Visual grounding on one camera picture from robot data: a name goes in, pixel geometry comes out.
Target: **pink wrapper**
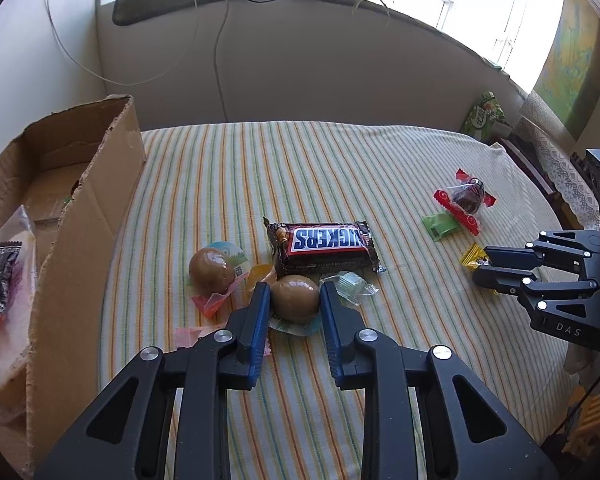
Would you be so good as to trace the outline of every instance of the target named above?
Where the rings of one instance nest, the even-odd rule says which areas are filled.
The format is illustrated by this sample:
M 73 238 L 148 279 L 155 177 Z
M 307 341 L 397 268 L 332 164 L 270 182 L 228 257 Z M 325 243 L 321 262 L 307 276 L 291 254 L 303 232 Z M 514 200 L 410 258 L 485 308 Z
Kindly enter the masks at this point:
M 248 272 L 242 273 L 238 276 L 234 282 L 229 285 L 229 288 L 226 290 L 224 294 L 216 294 L 215 292 L 209 296 L 192 296 L 191 301 L 198 308 L 202 315 L 207 319 L 211 319 L 214 314 L 218 311 L 224 300 L 228 298 L 231 293 L 234 291 L 235 287 L 244 280 L 249 275 Z
M 224 328 L 226 323 L 211 325 L 211 326 L 189 326 L 184 328 L 177 328 L 173 331 L 173 341 L 177 348 L 189 348 L 198 342 L 198 339 L 209 335 L 212 332 L 220 328 Z M 271 346 L 269 345 L 269 338 L 264 343 L 264 354 L 265 357 L 271 355 Z

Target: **brown egg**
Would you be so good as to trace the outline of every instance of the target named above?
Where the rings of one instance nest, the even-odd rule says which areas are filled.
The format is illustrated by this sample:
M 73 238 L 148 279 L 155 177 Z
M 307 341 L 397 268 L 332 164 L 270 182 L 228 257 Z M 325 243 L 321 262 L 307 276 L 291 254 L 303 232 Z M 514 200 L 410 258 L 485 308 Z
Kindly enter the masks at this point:
M 224 294 L 234 282 L 235 269 L 226 256 L 213 247 L 200 249 L 189 262 L 191 284 L 202 296 Z
M 309 278 L 292 274 L 271 285 L 273 312 L 298 324 L 309 323 L 320 310 L 320 291 Z

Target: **brown wrapper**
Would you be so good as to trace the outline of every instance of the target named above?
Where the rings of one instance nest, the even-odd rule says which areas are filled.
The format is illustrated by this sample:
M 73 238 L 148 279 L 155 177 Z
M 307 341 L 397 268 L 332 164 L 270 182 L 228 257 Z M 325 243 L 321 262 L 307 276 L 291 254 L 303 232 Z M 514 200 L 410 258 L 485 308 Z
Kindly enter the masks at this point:
M 378 259 L 366 222 L 288 224 L 263 218 L 278 276 L 338 272 L 371 266 L 386 269 Z

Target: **yellow wrapper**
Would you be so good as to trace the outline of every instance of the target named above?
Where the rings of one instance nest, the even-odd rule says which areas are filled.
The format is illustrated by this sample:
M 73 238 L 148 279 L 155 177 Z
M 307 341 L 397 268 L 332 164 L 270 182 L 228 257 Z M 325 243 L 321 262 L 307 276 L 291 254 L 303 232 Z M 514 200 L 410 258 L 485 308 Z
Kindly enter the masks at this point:
M 489 257 L 487 253 L 484 252 L 484 249 L 480 247 L 480 245 L 474 243 L 471 247 L 469 247 L 468 251 L 462 255 L 460 258 L 460 263 L 463 267 L 467 269 L 475 270 L 479 266 L 488 263 Z M 491 289 L 491 292 L 497 296 L 498 291 Z

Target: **metal pin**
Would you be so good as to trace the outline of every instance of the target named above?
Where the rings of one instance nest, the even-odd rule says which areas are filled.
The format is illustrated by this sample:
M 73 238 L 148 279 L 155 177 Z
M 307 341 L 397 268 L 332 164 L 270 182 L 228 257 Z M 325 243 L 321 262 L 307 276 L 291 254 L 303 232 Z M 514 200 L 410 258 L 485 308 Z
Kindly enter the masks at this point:
M 358 337 L 362 339 L 362 341 L 375 341 L 378 339 L 378 333 L 370 328 L 363 328 L 358 332 Z
M 160 351 L 155 346 L 148 346 L 140 351 L 142 361 L 153 361 L 160 355 Z
M 218 330 L 214 334 L 214 339 L 219 343 L 226 343 L 227 341 L 231 341 L 233 338 L 234 334 L 231 332 L 231 330 L 226 330 L 224 328 L 222 330 Z
M 433 347 L 433 355 L 435 355 L 435 357 L 437 357 L 438 359 L 449 359 L 452 354 L 453 352 L 451 351 L 451 348 L 447 346 L 438 345 Z

